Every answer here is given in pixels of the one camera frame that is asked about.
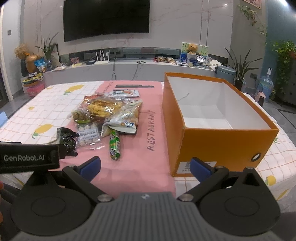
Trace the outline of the white wifi router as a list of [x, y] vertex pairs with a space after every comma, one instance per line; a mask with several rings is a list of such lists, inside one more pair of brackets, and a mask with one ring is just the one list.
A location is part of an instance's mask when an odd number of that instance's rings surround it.
[[95, 51], [96, 54], [96, 61], [94, 62], [94, 65], [104, 65], [108, 64], [110, 62], [110, 50], [104, 54], [103, 50], [100, 50], [99, 53]]

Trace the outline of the potted plant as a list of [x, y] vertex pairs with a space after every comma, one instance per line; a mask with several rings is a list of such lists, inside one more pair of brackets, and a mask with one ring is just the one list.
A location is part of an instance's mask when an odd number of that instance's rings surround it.
[[35, 46], [38, 49], [41, 49], [44, 53], [44, 56], [47, 60], [51, 59], [51, 55], [56, 47], [57, 43], [53, 43], [53, 39], [59, 34], [59, 32], [55, 33], [53, 37], [48, 37], [47, 39], [43, 38], [43, 45], [42, 47]]
[[238, 90], [242, 90], [243, 84], [244, 84], [244, 77], [245, 74], [251, 70], [256, 70], [258, 69], [257, 67], [250, 67], [250, 65], [254, 62], [257, 62], [259, 60], [262, 60], [262, 58], [257, 58], [254, 60], [249, 60], [249, 54], [251, 52], [251, 49], [248, 50], [248, 52], [246, 53], [246, 55], [242, 58], [241, 55], [239, 56], [239, 58], [236, 57], [235, 53], [233, 50], [228, 50], [225, 47], [225, 50], [227, 51], [230, 60], [232, 61], [232, 65], [231, 67], [234, 68], [234, 70], [236, 71], [235, 74], [235, 78], [234, 78], [234, 86], [238, 89]]

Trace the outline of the black wall television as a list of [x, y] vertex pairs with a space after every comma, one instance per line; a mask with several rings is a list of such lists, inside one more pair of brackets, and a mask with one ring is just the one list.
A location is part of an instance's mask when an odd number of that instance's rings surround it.
[[64, 41], [126, 33], [148, 33], [150, 1], [64, 1]]

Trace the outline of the potted plant right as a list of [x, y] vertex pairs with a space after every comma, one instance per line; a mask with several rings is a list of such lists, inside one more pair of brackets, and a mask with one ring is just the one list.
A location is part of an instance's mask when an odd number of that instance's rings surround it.
[[248, 52], [246, 53], [246, 55], [242, 58], [241, 55], [239, 56], [239, 58], [236, 57], [235, 53], [233, 50], [228, 50], [225, 47], [225, 50], [227, 51], [230, 60], [232, 61], [232, 65], [231, 67], [234, 68], [234, 70], [236, 71], [235, 74], [235, 78], [234, 78], [234, 86], [238, 89], [238, 90], [242, 90], [243, 84], [244, 84], [244, 77], [245, 74], [251, 70], [256, 70], [258, 69], [257, 67], [250, 67], [250, 65], [254, 62], [257, 62], [259, 60], [262, 60], [262, 58], [257, 58], [254, 60], [249, 60], [249, 54], [251, 52], [251, 49], [248, 50]]

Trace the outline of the silver green snack bag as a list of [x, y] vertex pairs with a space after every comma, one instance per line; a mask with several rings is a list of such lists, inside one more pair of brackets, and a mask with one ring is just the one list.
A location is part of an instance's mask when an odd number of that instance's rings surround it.
[[125, 100], [123, 106], [104, 121], [100, 137], [108, 136], [112, 130], [119, 133], [135, 135], [137, 133], [141, 107], [141, 99]]

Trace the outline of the brown teddy bear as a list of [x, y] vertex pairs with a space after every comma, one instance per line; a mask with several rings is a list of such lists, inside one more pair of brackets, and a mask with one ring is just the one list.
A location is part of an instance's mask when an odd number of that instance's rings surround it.
[[200, 55], [199, 45], [190, 43], [186, 48], [186, 53], [191, 55]]

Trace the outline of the pink small heater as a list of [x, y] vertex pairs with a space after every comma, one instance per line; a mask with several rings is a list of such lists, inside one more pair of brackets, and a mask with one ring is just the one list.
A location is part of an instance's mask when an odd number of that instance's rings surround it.
[[265, 101], [265, 94], [262, 91], [259, 91], [255, 95], [255, 101], [263, 107], [264, 101]]

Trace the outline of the black snack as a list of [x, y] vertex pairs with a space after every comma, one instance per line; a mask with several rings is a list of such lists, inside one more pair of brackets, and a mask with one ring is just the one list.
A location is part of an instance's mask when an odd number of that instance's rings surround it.
[[76, 157], [76, 144], [79, 138], [79, 133], [65, 127], [57, 128], [57, 144], [59, 146], [60, 159], [66, 156]]

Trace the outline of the pink restaurant mat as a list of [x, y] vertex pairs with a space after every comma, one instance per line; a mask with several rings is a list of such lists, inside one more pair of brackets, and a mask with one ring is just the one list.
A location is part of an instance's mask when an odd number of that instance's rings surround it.
[[101, 171], [92, 184], [113, 197], [123, 192], [171, 192], [175, 180], [171, 176], [167, 140], [162, 112], [163, 85], [155, 81], [137, 81], [142, 107], [136, 135], [120, 135], [119, 160], [109, 154], [109, 138], [101, 149], [83, 149], [77, 157], [66, 157], [60, 167], [79, 166], [91, 157], [101, 160]]

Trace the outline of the white carrot snack packet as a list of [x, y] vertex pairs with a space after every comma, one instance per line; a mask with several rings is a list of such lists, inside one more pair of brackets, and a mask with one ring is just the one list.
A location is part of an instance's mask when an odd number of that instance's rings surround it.
[[115, 89], [110, 92], [106, 92], [104, 94], [107, 97], [113, 97], [113, 98], [120, 98], [120, 97], [126, 97], [126, 98], [133, 98], [133, 97], [140, 97], [140, 93], [138, 90], [129, 90], [129, 89]]

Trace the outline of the golden vase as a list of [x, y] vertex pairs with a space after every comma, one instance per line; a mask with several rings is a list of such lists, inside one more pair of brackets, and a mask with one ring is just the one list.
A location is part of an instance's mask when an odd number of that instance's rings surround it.
[[35, 61], [41, 59], [41, 56], [38, 54], [28, 55], [25, 59], [26, 68], [29, 73], [39, 73], [37, 66], [35, 65]]

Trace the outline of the yellow popcorn snack bag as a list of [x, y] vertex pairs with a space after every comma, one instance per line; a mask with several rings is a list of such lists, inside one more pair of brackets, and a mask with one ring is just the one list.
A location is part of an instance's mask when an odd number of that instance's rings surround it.
[[102, 95], [85, 96], [81, 106], [95, 118], [109, 118], [123, 106], [121, 100]]

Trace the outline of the white balls snack pack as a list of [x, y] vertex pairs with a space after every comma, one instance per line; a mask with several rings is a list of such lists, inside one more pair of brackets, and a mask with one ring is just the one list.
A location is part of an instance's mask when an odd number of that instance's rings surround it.
[[79, 149], [100, 150], [105, 147], [101, 141], [101, 124], [84, 123], [76, 125], [77, 147]]

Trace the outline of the blue grey trash bin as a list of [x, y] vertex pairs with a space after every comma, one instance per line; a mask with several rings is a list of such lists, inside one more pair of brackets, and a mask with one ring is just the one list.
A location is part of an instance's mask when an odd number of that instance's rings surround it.
[[215, 67], [215, 74], [217, 78], [224, 79], [230, 84], [234, 84], [234, 77], [236, 76], [236, 71], [234, 69], [220, 65]]

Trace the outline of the grey tv console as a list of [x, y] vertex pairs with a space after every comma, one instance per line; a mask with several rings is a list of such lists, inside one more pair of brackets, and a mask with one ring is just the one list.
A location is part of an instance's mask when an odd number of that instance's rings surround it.
[[145, 60], [139, 64], [135, 60], [115, 60], [104, 65], [81, 65], [66, 67], [44, 73], [45, 86], [105, 80], [163, 81], [166, 72], [186, 73], [214, 77], [215, 71], [205, 67], [189, 67], [171, 63], [156, 63]]

